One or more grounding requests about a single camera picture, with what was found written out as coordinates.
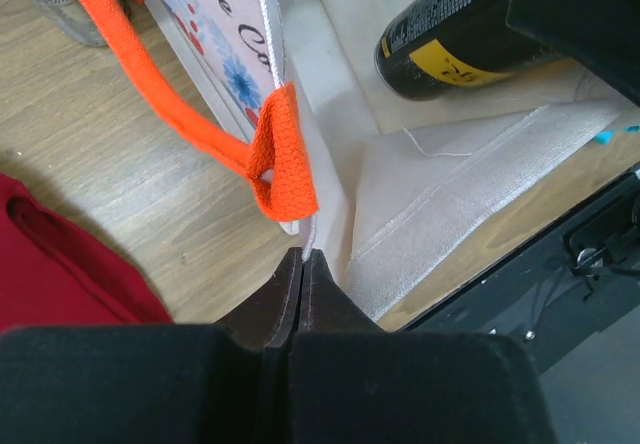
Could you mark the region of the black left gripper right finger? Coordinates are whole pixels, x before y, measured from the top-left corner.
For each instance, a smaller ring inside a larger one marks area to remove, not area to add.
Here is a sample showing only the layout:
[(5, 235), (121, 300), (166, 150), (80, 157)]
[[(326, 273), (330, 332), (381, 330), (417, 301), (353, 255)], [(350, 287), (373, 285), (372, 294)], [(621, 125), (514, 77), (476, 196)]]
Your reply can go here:
[(335, 284), (321, 251), (303, 268), (288, 369), (293, 443), (551, 443), (537, 374), (514, 340), (386, 332)]

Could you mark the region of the beige canvas tote bag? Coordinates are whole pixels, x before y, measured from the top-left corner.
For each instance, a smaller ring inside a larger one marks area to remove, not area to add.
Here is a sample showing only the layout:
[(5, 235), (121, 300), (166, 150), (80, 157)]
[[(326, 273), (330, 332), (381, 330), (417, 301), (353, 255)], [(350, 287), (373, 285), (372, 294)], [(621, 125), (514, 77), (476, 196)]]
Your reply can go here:
[(231, 0), (260, 60), (205, 0), (79, 0), (156, 114), (251, 186), (374, 320), (492, 215), (637, 112), (619, 97), (460, 121), (393, 111), (382, 134), (320, 0)]

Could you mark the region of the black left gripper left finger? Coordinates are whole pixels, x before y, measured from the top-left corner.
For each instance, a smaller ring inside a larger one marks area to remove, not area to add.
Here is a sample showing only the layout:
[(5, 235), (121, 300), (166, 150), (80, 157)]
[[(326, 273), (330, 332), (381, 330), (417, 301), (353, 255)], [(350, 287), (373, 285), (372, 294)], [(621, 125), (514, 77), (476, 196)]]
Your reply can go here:
[(302, 252), (213, 324), (23, 327), (1, 337), (5, 443), (283, 443)]

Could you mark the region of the black can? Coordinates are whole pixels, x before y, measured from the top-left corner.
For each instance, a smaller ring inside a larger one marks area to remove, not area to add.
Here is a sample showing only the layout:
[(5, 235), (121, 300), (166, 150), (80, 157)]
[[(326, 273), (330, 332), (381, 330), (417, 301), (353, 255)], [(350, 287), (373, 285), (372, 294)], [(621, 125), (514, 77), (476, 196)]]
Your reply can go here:
[(376, 45), (379, 75), (399, 96), (423, 101), (556, 59), (556, 52), (507, 26), (509, 1), (415, 0)]

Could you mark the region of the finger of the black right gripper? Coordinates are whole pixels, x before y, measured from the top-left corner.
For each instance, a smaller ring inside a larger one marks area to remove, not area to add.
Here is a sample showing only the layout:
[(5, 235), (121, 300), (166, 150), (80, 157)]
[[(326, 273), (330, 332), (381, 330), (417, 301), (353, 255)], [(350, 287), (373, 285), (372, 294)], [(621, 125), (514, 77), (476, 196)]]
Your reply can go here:
[(639, 0), (509, 0), (506, 24), (639, 103)]

